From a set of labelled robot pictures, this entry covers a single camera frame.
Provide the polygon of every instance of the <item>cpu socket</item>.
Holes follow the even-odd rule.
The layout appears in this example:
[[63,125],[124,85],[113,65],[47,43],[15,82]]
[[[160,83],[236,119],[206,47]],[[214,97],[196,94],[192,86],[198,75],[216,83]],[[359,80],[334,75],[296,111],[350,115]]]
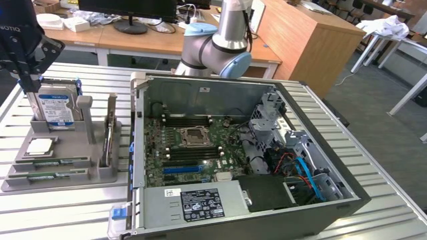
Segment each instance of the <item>cpu socket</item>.
[[180,132],[180,145],[186,147],[207,147],[211,146],[208,129],[203,126],[184,128]]

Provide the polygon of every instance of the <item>white box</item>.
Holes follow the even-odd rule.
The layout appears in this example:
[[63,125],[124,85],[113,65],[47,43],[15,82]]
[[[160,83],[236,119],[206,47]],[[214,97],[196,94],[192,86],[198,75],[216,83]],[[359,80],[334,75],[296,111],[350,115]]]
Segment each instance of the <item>white box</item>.
[[63,20],[65,27],[73,32],[81,32],[91,28],[91,24],[81,17],[71,17]]

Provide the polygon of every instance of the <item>gray 3d printed holder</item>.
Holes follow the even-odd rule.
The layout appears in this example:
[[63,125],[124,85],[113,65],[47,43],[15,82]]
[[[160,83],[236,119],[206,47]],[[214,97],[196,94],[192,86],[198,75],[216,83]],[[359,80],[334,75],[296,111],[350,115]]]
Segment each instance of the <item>gray 3d printed holder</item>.
[[[31,130],[19,149],[15,162],[4,178],[4,192],[112,183],[117,180],[121,123],[113,131],[109,166],[101,167],[105,123],[91,116],[92,97],[79,96],[77,106],[84,121],[75,129],[51,131],[45,121],[31,121]],[[48,152],[33,157],[28,146],[35,139],[51,139]]]

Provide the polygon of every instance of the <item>wooden cabinet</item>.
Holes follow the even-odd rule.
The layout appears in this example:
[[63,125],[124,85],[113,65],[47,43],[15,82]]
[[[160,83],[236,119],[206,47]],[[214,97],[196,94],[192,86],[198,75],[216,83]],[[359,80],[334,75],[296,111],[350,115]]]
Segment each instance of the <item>wooden cabinet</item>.
[[274,78],[303,81],[324,97],[366,34],[335,15],[263,0],[258,35],[282,60]]

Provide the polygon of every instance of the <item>hard drive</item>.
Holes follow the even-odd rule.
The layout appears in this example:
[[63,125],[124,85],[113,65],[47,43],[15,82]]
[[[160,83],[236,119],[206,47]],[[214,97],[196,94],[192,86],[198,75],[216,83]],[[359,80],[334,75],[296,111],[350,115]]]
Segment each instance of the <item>hard drive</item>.
[[29,99],[31,107],[37,108],[36,121],[47,121],[52,130],[75,129],[75,121],[83,120],[81,110],[76,105],[79,95],[81,95],[79,79],[41,79],[35,100]]

